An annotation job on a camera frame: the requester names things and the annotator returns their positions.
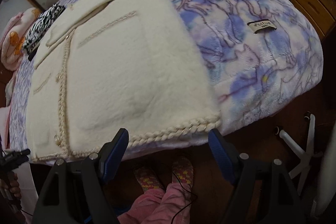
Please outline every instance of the foot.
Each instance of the foot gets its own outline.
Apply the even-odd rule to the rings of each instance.
[[[134,170],[134,175],[144,192],[150,189],[163,189],[154,171],[146,166]]]
[[[187,183],[190,187],[193,186],[193,178],[194,178],[194,168],[186,157],[181,156],[179,157],[172,165],[172,182],[181,182]]]

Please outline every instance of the white chair base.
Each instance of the white chair base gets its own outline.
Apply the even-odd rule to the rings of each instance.
[[[305,184],[306,178],[308,176],[310,170],[310,159],[311,157],[319,157],[322,156],[320,153],[314,155],[314,135],[315,135],[315,116],[311,113],[305,116],[305,118],[310,119],[309,122],[309,130],[308,130],[308,139],[307,139],[307,147],[306,151],[304,151],[292,138],[288,135],[286,131],[281,130],[278,127],[278,134],[280,138],[282,138],[286,144],[290,147],[291,150],[299,157],[301,160],[300,163],[289,172],[289,176],[291,179],[295,178],[297,175],[300,175],[299,184],[297,187],[297,193],[300,196],[303,186]]]

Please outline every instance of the bed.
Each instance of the bed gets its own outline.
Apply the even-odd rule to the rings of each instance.
[[[77,0],[60,0],[69,5]],[[320,40],[308,20],[288,0],[171,0],[195,44],[218,98],[223,135],[270,116],[322,77]],[[247,37],[246,22],[269,19],[274,32]],[[25,120],[33,61],[18,70],[10,114],[11,148],[27,148]],[[207,136],[129,149],[136,157],[162,149],[201,145]]]

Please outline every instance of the chair caster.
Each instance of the chair caster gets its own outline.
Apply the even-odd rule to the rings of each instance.
[[[306,121],[308,121],[308,122],[310,121],[310,114],[311,114],[311,113],[310,113],[309,111],[307,111],[307,112],[304,114],[304,117],[303,117],[303,118],[304,118]]]
[[[283,130],[283,126],[276,126],[274,129],[273,129],[273,132],[274,132],[274,135],[279,135],[280,131]]]

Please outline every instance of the pink pants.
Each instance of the pink pants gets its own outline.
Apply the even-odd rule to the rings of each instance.
[[[190,186],[182,183],[190,191]],[[163,189],[145,191],[133,203],[130,210],[118,216],[120,224],[170,224],[173,216],[190,203],[190,193],[179,183],[170,183],[166,192]],[[190,206],[180,212],[173,224],[189,223]]]

